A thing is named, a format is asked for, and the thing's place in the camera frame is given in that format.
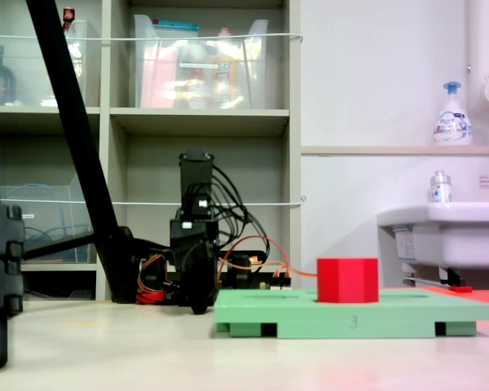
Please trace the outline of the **curved black gripper jaw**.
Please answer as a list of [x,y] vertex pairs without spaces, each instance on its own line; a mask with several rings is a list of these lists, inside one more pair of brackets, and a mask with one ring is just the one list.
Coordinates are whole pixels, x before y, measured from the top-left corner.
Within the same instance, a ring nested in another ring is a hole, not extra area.
[[197,296],[197,271],[193,267],[180,270],[179,275],[179,304],[188,306],[194,314],[200,313]]

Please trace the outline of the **broad flat black gripper jaw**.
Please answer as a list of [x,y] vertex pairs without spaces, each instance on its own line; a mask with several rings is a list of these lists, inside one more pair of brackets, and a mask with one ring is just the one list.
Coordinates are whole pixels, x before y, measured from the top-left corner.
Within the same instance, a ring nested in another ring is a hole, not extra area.
[[203,271],[200,279],[198,310],[204,314],[217,299],[217,265],[211,264]]

